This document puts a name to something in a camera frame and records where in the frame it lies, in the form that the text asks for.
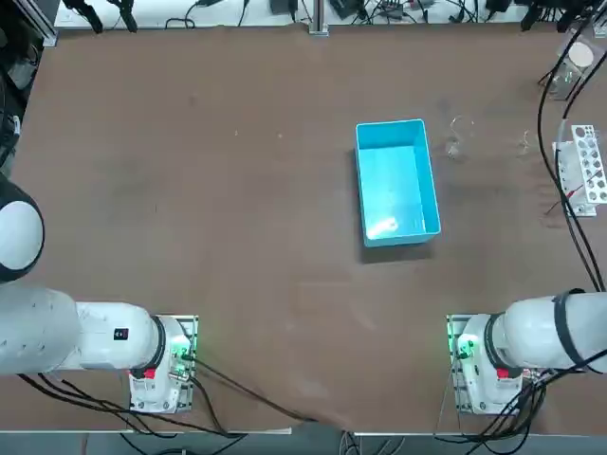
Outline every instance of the blue container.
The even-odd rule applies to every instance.
[[[423,120],[358,124],[356,156],[365,246],[422,244],[440,232]]]

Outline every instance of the black cable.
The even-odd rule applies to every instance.
[[[112,413],[114,415],[116,415],[116,417],[118,417],[122,422],[124,422],[127,427],[131,428],[138,434],[143,434],[146,436],[156,436],[157,438],[160,438],[160,439],[173,439],[177,436],[176,434],[168,435],[168,434],[156,433],[145,422],[143,422],[143,420],[138,415],[132,415],[132,417],[135,418],[141,424],[141,426],[147,431],[147,432],[143,432],[139,428],[135,427],[131,422],[129,422],[128,419],[126,419],[120,415],[121,411],[128,411],[129,409],[123,408],[122,406],[120,406],[116,403],[113,403],[111,401],[108,401],[108,400],[100,400],[100,399],[94,398],[91,395],[89,395],[88,393],[86,393],[85,391],[82,391],[81,389],[76,387],[71,382],[66,381],[64,379],[62,379],[61,382],[63,384],[66,384],[68,387],[70,387],[74,391],[76,391],[76,393],[67,391],[65,389],[62,389],[62,388],[56,386],[55,384],[50,382],[48,380],[48,378],[46,376],[44,376],[42,373],[39,373],[38,377],[40,377],[43,380],[43,382],[47,386],[49,386],[51,389],[53,389],[54,391],[57,391],[59,393],[62,393],[63,395],[72,396],[74,398],[82,399],[83,401],[92,402],[92,403],[98,404],[99,406],[106,408],[106,409],[109,409],[108,407],[115,408],[114,409],[115,412],[112,412]]]
[[[225,428],[219,423],[219,419],[217,419],[217,414],[215,413],[215,409],[212,406],[211,398],[207,393],[207,390],[200,384],[200,381],[195,377],[191,377],[190,380],[193,384],[201,391],[203,398],[205,399],[205,403],[207,405],[207,409],[209,410],[209,415],[211,416],[212,424],[215,425],[215,429],[219,431],[226,437],[239,437],[239,435],[231,435],[229,434]]]
[[[237,440],[232,441],[231,443],[226,444],[225,446],[215,450],[214,452],[210,453],[209,455],[219,455],[220,453],[228,450],[230,447],[234,446],[235,444],[240,443],[243,439],[245,439],[247,437],[247,434],[243,434],[242,436],[240,436]]]
[[[252,391],[251,389],[243,386],[242,384],[239,384],[238,382],[234,381],[232,378],[230,378],[230,377],[226,376],[225,374],[217,371],[211,365],[203,362],[202,360],[198,360],[196,357],[192,357],[191,355],[183,355],[181,358],[183,358],[184,360],[189,360],[189,361],[195,362],[196,364],[200,365],[201,367],[205,368],[206,370],[209,370],[211,373],[215,374],[216,376],[221,377],[224,381],[228,382],[229,384],[231,384],[235,388],[237,388],[237,389],[239,389],[239,390],[247,393],[248,395],[252,396],[253,398],[256,398],[257,400],[261,401],[265,405],[269,406],[270,408],[272,408],[274,410],[279,411],[280,413],[286,415],[287,417],[290,417],[292,419],[299,420],[299,421],[302,421],[302,422],[317,422],[316,419],[312,419],[310,417],[305,417],[303,415],[300,415],[297,412],[294,412],[292,410],[283,408],[282,406],[274,403],[273,401],[268,400],[263,395],[260,395],[256,391]]]
[[[358,444],[357,444],[357,442],[354,440],[354,436],[352,436],[352,433],[350,433],[349,431],[346,431],[346,432],[345,432],[345,437],[346,437],[346,438],[350,438],[350,441],[352,441],[352,445],[351,445],[350,447],[347,447],[347,448],[345,449],[345,453],[348,453],[348,450],[349,450],[350,448],[352,448],[352,447],[353,447],[353,448],[354,448],[354,450],[357,452],[357,455],[360,455],[360,448],[359,448],[359,445],[358,445]]]
[[[148,453],[144,452],[143,450],[141,450],[139,447],[135,446],[131,441],[129,441],[129,439],[124,436],[122,433],[118,433],[119,437],[122,438],[124,440],[124,442],[126,444],[128,444],[129,446],[131,446],[135,451],[139,452],[141,455],[149,455]]]
[[[575,100],[578,97],[579,93],[583,90],[583,88],[586,86],[586,84],[593,78],[593,76],[597,73],[598,69],[603,65],[603,63],[605,62],[606,58],[607,58],[607,52],[604,52],[603,55],[598,60],[598,62],[595,65],[595,67],[592,68],[592,70],[590,71],[590,73],[588,73],[588,77],[584,78],[581,81],[581,83],[578,85],[577,90],[571,96],[571,99],[567,103],[567,106],[565,107],[565,110],[562,113],[562,118],[567,118],[567,116],[569,115],[569,111],[571,110],[571,107],[573,106],[573,103],[575,102]]]
[[[240,443],[247,436],[248,436],[247,434],[243,434],[242,436],[240,436],[235,441],[232,441],[232,442],[226,444],[225,446],[223,446],[221,448],[218,448],[214,452],[211,452],[209,455],[219,455],[220,453],[228,450],[230,447],[234,446],[235,444]],[[183,453],[183,450],[186,451],[186,455],[198,455],[196,452],[193,452],[193,451],[189,450],[188,448],[186,448],[186,449],[167,448],[166,450],[161,450],[158,453],[155,453],[154,455],[181,455]]]
[[[421,0],[417,0],[417,5],[421,9],[421,17],[423,17],[424,22],[428,24],[428,10],[424,8],[424,5],[421,3]]]
[[[564,212],[565,220],[566,220],[567,223],[569,223],[569,216],[573,219],[574,224],[576,225],[576,228],[578,229],[579,236],[580,236],[582,242],[584,243],[584,247],[586,248],[586,250],[588,252],[588,257],[590,258],[590,262],[592,263],[593,268],[595,270],[595,275],[594,276],[596,277],[596,280],[592,278],[593,277],[592,273],[589,273],[589,277],[591,277],[591,281],[593,282],[593,284],[596,284],[595,289],[597,291],[604,291],[605,290],[605,285],[604,285],[602,276],[600,274],[600,270],[598,268],[598,263],[597,263],[597,259],[595,257],[594,251],[590,247],[590,243],[588,242],[588,238],[586,237],[585,232],[583,231],[581,225],[579,224],[578,216],[576,215],[575,211],[573,210],[573,207],[571,206],[571,203],[569,202],[569,198],[566,196],[566,194],[562,190],[562,186],[561,186],[560,180],[553,173],[552,168],[550,167],[550,163],[548,161],[548,157],[547,157],[546,152],[545,152],[544,147],[543,147],[543,133],[542,133],[543,106],[545,104],[546,97],[548,95],[548,89],[550,87],[550,83],[554,79],[554,76],[555,76],[558,68],[561,67],[561,64],[564,61],[565,57],[567,56],[567,53],[569,52],[569,49],[576,42],[576,40],[579,38],[579,36],[583,32],[583,30],[587,27],[587,25],[591,21],[592,21],[592,14],[589,14],[583,20],[583,22],[579,25],[578,30],[576,31],[576,33],[574,33],[573,37],[571,38],[571,40],[569,41],[569,43],[567,44],[567,46],[565,47],[565,49],[561,53],[559,59],[557,60],[557,63],[554,65],[552,71],[550,72],[550,75],[548,76],[548,79],[547,79],[546,84],[544,85],[544,88],[543,88],[543,91],[542,91],[542,97],[540,99],[540,106],[539,106],[539,109],[538,109],[537,127],[538,127],[538,143],[539,143],[540,153],[542,154],[543,164],[544,164],[546,170],[548,171],[548,175],[552,179],[552,182],[554,183],[555,187],[557,188],[557,191],[559,192],[559,197],[561,199],[561,204],[563,205],[563,212]],[[576,250],[578,251],[578,254],[579,254],[579,257],[580,257],[582,263],[584,264],[584,268],[586,268],[586,270],[589,271],[590,270],[590,266],[588,265],[588,263],[586,261],[586,258],[585,258],[585,255],[584,255],[583,251],[581,250],[581,248],[579,248],[579,245],[578,245],[578,243],[577,243],[576,240],[574,240],[574,245],[576,246]]]
[[[202,6],[203,5],[201,4],[200,1],[197,1],[193,4],[191,4],[190,7],[188,8],[188,10],[186,11],[185,16],[170,17],[169,19],[167,19],[166,22],[164,23],[164,29],[167,29],[169,27],[169,24],[171,24],[172,22],[183,22],[183,24],[185,25],[186,28],[189,28],[188,25],[192,26],[192,28],[196,28],[196,22],[193,19],[190,19],[189,16],[194,8],[202,7]]]
[[[242,26],[243,20],[245,19],[245,12],[247,11],[249,0],[243,0],[243,13],[240,15],[240,20],[238,21],[238,27]]]
[[[148,417],[150,419],[160,420],[162,422],[166,422],[166,423],[169,423],[169,424],[174,424],[174,425],[177,425],[179,427],[197,429],[199,431],[204,431],[204,432],[207,432],[207,433],[212,433],[212,434],[217,434],[217,435],[223,436],[218,431],[214,431],[214,430],[209,429],[209,428],[204,428],[204,427],[201,427],[199,425],[188,424],[186,422],[179,422],[178,420],[171,419],[169,417],[165,417],[165,416],[159,415],[159,414],[151,414],[149,412],[142,412],[142,411],[138,411],[138,410],[134,410],[134,409],[124,409],[124,408],[122,408],[122,409],[116,409],[116,410],[105,409],[105,408],[100,408],[100,407],[92,406],[92,405],[89,405],[87,403],[82,403],[82,402],[79,402],[79,401],[75,401],[75,400],[72,400],[70,398],[66,398],[66,397],[64,397],[62,395],[59,395],[59,394],[57,394],[55,392],[52,392],[52,391],[49,391],[49,390],[45,389],[43,386],[41,386],[40,384],[38,384],[36,381],[34,381],[33,379],[31,379],[30,377],[26,376],[25,374],[17,374],[17,375],[24,382],[28,383],[31,387],[33,387],[34,389],[36,389],[40,393],[42,393],[42,394],[44,394],[44,395],[46,395],[46,396],[48,396],[50,398],[56,399],[58,401],[62,401],[64,403],[68,403],[70,405],[78,406],[80,408],[85,408],[87,410],[96,410],[98,412],[114,413],[114,412],[117,411],[117,412],[119,412],[121,414],[142,415],[142,416]]]
[[[466,8],[466,5],[464,4],[464,2],[462,1],[461,3],[457,3],[454,2],[453,0],[445,0],[447,3],[451,3],[452,5],[455,5],[456,7],[459,7],[463,12],[465,12],[468,15],[469,21],[474,21],[474,14],[472,14],[470,12],[470,10],[468,8]]]
[[[303,5],[303,10],[305,10],[305,15],[307,16],[307,20],[310,21],[310,23],[311,23],[312,16],[310,16],[310,11],[307,9],[307,4],[305,3],[305,0],[302,0],[302,5]]]

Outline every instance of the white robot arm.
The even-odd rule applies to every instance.
[[[196,317],[150,316],[121,302],[75,302],[16,282],[45,242],[36,203],[0,174],[0,374],[127,370],[131,408],[192,406]]]
[[[607,293],[578,289],[516,301],[502,314],[474,315],[456,355],[475,413],[499,413],[522,386],[523,368],[567,369],[607,348]],[[607,372],[607,357],[590,365]]]

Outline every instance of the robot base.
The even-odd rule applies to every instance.
[[[447,317],[451,375],[460,412],[499,414],[523,385],[521,375],[507,377],[489,361],[484,342],[488,319],[489,315]]]
[[[193,361],[182,355],[196,355],[197,316],[158,316],[164,326],[166,343],[160,364],[155,370],[135,377],[129,372],[131,409],[141,412],[175,413],[192,409],[195,375]]]

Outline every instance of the brown tabletop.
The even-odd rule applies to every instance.
[[[328,39],[298,27],[66,34],[45,52],[14,171],[46,217],[27,280],[197,314],[201,356],[326,423],[432,432],[445,315],[589,288],[558,211],[543,215],[556,196],[538,151],[517,147],[535,130],[535,81],[561,39],[516,25],[334,27]],[[598,77],[573,121],[604,127],[601,89]],[[547,142],[561,108],[547,105]],[[466,162],[445,153],[458,115],[475,121]],[[354,128],[396,118],[426,122],[442,232],[364,250]],[[583,225],[605,264],[605,214]],[[115,373],[70,377],[125,402]],[[229,428],[294,424],[204,383]],[[2,384],[2,429],[123,428]],[[563,380],[535,431],[605,433],[605,387]],[[441,431],[458,429],[452,401]],[[195,407],[183,418],[208,425]]]

